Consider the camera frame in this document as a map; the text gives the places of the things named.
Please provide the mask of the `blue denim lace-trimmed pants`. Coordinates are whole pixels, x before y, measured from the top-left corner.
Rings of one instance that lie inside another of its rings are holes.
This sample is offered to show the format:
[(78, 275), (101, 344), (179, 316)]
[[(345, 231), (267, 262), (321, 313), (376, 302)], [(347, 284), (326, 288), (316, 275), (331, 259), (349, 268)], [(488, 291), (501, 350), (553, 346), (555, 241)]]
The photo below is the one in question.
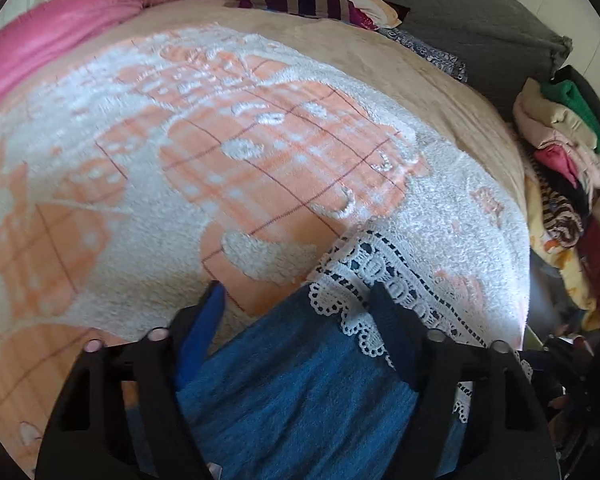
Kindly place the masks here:
[(529, 252), (494, 228), (375, 218), (336, 241), (306, 286), (216, 352), (178, 396), (224, 479), (378, 479), (416, 406), (368, 313), (370, 289), (462, 344), (519, 348)]

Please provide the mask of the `cream orange patterned blanket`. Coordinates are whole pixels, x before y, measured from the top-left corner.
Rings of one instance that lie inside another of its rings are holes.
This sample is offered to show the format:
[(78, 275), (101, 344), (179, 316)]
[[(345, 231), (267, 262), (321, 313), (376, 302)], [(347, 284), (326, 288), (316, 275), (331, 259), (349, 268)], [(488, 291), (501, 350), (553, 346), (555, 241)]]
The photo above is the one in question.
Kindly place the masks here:
[(80, 345), (133, 340), (211, 281), (211, 356), (375, 218), (526, 212), (477, 159), (342, 70), (219, 24), (73, 55), (0, 107), (0, 440), (26, 474)]

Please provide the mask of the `folded clothes stack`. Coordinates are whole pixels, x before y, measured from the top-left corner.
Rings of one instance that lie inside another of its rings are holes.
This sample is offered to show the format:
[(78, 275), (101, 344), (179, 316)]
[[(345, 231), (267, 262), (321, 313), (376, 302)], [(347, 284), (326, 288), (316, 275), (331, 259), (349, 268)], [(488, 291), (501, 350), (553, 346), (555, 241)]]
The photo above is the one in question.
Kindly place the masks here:
[(564, 324), (600, 328), (600, 98), (572, 66), (530, 78), (513, 106), (532, 252), (562, 282)]

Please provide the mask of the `tan bed sheet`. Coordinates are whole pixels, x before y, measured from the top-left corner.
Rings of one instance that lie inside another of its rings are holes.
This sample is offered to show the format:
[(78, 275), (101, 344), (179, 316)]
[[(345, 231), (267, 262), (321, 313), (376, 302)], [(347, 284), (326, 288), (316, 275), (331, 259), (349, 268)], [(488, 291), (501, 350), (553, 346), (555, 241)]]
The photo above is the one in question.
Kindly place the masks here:
[(219, 24), (252, 32), (342, 70), (409, 110), (454, 141), (526, 210), (524, 165), (513, 131), (479, 92), (461, 84), (377, 32), (329, 20), (227, 8), (222, 0), (182, 0), (156, 6), (95, 40), (116, 41), (186, 26)]

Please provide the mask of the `blue patterned cloth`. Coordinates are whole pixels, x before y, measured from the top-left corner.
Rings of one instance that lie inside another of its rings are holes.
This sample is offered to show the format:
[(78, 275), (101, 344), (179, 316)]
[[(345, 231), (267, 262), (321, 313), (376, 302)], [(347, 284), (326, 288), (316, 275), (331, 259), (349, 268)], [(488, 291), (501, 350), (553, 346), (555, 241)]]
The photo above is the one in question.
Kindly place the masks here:
[(415, 37), (406, 30), (398, 28), (378, 28), (378, 34), (397, 42), (402, 47), (407, 48), (423, 58), (433, 66), (436, 66), (443, 73), (450, 77), (466, 84), (468, 81), (468, 73), (466, 64), (462, 62), (456, 55), (446, 52), (445, 50), (426, 44), (425, 41)]

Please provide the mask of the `grey padded headboard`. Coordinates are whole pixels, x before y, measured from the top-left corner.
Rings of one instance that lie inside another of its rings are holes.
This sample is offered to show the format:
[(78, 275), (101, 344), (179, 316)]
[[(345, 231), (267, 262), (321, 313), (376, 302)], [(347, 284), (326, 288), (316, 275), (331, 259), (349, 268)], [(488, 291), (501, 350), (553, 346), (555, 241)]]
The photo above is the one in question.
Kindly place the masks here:
[(572, 51), (517, 0), (386, 1), (410, 9), (402, 29), (464, 62), (468, 84), (508, 122), (526, 80), (550, 80)]

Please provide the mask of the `cream pillow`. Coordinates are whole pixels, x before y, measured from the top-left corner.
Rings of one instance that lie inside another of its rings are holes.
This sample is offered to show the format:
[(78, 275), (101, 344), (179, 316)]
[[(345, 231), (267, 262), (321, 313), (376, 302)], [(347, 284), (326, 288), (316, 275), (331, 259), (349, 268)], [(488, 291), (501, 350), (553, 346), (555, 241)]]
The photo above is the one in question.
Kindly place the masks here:
[(404, 17), (402, 11), (385, 0), (350, 0), (353, 5), (366, 16), (372, 24), (372, 29), (396, 28), (402, 24)]

